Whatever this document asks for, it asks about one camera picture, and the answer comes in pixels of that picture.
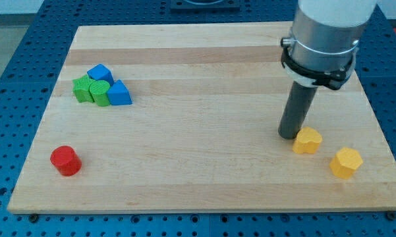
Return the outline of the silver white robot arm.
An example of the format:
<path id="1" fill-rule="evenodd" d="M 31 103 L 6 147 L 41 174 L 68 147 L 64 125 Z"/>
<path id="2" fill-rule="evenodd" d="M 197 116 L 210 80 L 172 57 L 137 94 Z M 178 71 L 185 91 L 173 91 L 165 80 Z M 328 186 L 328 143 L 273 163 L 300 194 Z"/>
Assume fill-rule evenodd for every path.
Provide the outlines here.
<path id="1" fill-rule="evenodd" d="M 340 89 L 356 65 L 358 43 L 376 0 L 300 0 L 281 64 L 305 88 Z"/>

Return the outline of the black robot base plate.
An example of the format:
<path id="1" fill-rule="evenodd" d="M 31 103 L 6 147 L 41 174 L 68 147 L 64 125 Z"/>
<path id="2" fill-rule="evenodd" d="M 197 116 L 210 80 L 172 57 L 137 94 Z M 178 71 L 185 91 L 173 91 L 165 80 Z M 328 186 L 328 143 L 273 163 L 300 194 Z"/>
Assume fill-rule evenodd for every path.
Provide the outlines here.
<path id="1" fill-rule="evenodd" d="M 239 10 L 240 0 L 170 0 L 171 11 Z"/>

